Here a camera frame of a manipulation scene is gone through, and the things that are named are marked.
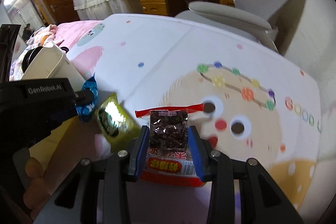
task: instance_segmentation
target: red snack package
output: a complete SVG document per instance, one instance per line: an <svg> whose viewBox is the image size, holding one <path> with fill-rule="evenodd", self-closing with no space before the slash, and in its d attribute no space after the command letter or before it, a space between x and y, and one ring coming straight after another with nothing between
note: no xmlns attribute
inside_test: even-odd
<svg viewBox="0 0 336 224"><path fill-rule="evenodd" d="M141 179L156 183L180 186L199 187L204 185L204 183L202 183L196 175L189 148L181 149L181 146L179 145L176 149L163 149L155 147L157 143L161 143L163 147L167 148L166 143L162 140L167 139L169 135L161 138L157 136L154 131L158 128L158 125L154 124L157 123L159 118L163 118L163 122L161 122L160 126L165 128L168 126L166 123L184 125L185 121L188 120L185 118L185 112L190 114L202 110L203 104L199 104L187 107L159 107L135 112L135 115L138 118L151 116L150 127L152 138L150 137L150 145L147 150L145 166L142 176L140 177Z"/></svg>

